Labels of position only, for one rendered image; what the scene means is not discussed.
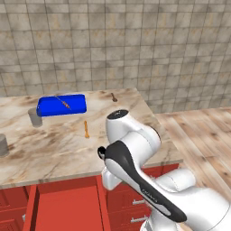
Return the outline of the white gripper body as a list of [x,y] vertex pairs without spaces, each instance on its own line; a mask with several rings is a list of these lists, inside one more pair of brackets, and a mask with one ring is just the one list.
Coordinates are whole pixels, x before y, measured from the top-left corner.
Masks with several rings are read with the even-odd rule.
[[102,182],[103,186],[107,190],[115,189],[122,181],[118,179],[114,174],[112,174],[107,167],[105,167],[102,172]]

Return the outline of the brown kebab skewer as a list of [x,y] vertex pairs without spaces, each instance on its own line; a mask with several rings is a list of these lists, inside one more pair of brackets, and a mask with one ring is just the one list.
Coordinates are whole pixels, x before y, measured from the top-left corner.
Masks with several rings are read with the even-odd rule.
[[70,106],[63,100],[61,100],[58,96],[55,96],[66,108],[71,109]]

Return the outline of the blue rectangular tray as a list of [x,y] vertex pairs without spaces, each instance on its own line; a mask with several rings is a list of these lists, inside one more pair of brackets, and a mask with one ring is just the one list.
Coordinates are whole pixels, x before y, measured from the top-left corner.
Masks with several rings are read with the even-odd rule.
[[55,96],[40,97],[36,112],[39,117],[65,116],[84,114],[87,112],[87,102],[83,94],[58,96],[65,101],[71,109],[66,108]]

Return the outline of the red drawer front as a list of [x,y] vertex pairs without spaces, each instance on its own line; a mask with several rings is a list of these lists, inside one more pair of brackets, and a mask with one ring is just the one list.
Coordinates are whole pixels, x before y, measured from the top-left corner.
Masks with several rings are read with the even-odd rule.
[[109,213],[111,231],[140,231],[142,222],[130,223],[131,218],[147,217],[150,215],[150,209],[130,209],[119,212]]
[[167,165],[163,165],[163,166],[143,168],[143,171],[145,174],[147,174],[148,176],[150,176],[152,178],[158,178],[158,177],[162,176],[163,174],[170,172],[170,171],[173,171],[173,170],[178,169],[178,168],[179,168],[179,164],[174,163],[174,164],[167,164]]
[[117,212],[128,209],[148,208],[146,204],[133,205],[133,200],[141,200],[143,197],[127,184],[120,183],[115,189],[106,192],[106,203],[109,212]]
[[23,215],[26,208],[15,208],[0,212],[0,231],[23,231]]
[[25,187],[0,189],[0,211],[24,208],[27,206],[29,194]]

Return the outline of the grey cup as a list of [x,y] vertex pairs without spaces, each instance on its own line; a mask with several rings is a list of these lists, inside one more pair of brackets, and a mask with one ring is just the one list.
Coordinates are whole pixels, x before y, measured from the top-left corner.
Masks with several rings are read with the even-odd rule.
[[0,134],[0,157],[4,157],[9,154],[7,140],[4,134]]
[[28,110],[28,115],[31,119],[33,127],[40,127],[42,126],[42,119],[37,115],[36,108],[30,108]]

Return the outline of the open red drawer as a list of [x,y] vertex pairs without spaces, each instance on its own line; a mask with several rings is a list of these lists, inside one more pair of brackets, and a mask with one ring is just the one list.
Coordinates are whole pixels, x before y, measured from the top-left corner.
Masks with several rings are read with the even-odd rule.
[[101,177],[32,185],[23,231],[111,231]]

